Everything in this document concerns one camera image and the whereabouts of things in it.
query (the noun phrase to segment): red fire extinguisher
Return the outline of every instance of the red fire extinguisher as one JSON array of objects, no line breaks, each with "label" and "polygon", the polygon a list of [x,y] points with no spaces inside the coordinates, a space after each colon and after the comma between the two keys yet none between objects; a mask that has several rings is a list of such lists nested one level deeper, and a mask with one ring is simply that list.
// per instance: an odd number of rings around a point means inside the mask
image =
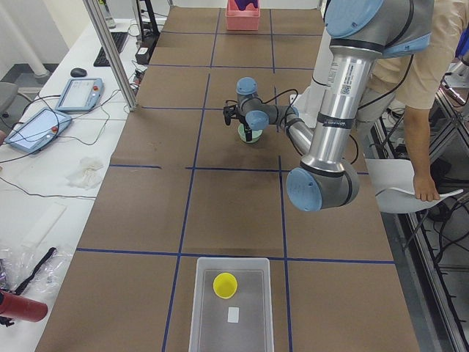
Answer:
[{"label": "red fire extinguisher", "polygon": [[47,304],[0,290],[0,316],[37,322],[47,315]]}]

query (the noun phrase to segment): tablet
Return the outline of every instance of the tablet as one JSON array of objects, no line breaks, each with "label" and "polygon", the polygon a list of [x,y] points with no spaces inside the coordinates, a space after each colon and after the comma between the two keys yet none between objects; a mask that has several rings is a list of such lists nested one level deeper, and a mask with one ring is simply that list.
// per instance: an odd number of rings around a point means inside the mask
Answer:
[{"label": "tablet", "polygon": [[92,110],[103,92],[101,78],[71,78],[65,86],[56,110],[80,114]]},{"label": "tablet", "polygon": [[12,131],[5,144],[26,153],[37,153],[55,140],[71,121],[72,117],[67,114],[44,108],[19,129]]}]

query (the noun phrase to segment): white chair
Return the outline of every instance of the white chair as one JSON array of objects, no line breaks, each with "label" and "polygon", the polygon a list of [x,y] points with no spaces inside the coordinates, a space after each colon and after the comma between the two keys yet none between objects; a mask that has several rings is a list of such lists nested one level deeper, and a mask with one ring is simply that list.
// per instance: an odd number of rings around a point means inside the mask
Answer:
[{"label": "white chair", "polygon": [[382,213],[405,214],[425,210],[424,216],[412,231],[404,250],[415,237],[418,229],[428,216],[429,209],[448,197],[462,193],[462,189],[440,194],[439,200],[422,202],[416,199],[413,189],[413,168],[409,160],[366,159],[366,166],[375,190],[375,196]]}]

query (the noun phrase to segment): person's hand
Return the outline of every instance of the person's hand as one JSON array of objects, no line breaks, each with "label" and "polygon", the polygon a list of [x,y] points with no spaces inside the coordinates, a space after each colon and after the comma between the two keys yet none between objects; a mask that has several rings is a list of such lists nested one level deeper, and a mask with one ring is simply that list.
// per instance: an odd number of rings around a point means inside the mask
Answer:
[{"label": "person's hand", "polygon": [[432,200],[439,200],[440,194],[438,193],[435,182],[432,176],[414,176],[413,188],[416,192],[416,198],[422,201],[431,202]]},{"label": "person's hand", "polygon": [[5,140],[5,138],[7,138],[7,135],[5,134],[5,132],[0,131],[0,145],[3,144],[3,141]]}]

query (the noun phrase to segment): beige shirt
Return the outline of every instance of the beige shirt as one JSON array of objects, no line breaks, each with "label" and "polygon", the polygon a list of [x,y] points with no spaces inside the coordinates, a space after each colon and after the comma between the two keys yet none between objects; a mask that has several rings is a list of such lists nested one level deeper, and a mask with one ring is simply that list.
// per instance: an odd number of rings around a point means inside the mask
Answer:
[{"label": "beige shirt", "polygon": [[[414,109],[430,109],[441,78],[454,59],[459,39],[468,27],[469,0],[435,0],[430,45],[414,56],[396,99]],[[380,59],[368,87],[379,93],[393,89],[404,77],[410,56]]]}]

